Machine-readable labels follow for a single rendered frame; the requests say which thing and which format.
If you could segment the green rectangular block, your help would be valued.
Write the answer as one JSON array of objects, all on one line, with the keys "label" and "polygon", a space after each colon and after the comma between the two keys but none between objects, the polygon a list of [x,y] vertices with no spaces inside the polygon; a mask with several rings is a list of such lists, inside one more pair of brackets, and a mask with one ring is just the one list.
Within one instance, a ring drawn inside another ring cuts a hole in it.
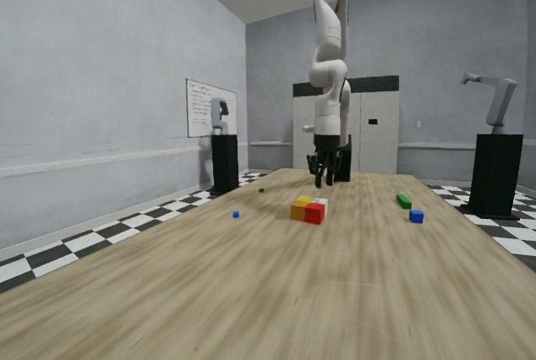
[{"label": "green rectangular block", "polygon": [[411,210],[412,202],[407,199],[403,194],[397,194],[397,202],[404,210]]}]

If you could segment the blue cube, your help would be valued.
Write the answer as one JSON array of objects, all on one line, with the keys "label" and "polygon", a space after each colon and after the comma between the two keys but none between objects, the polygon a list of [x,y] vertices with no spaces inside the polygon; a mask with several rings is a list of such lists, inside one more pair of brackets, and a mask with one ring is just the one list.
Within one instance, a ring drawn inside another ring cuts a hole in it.
[{"label": "blue cube", "polygon": [[409,220],[412,223],[423,223],[424,214],[420,210],[410,210]]}]

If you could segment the red square block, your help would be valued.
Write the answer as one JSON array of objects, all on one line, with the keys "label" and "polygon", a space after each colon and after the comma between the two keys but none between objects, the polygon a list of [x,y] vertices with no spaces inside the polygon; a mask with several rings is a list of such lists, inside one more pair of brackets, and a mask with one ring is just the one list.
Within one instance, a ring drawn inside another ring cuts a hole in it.
[{"label": "red square block", "polygon": [[325,205],[309,202],[305,207],[304,222],[320,225],[324,220]]}]

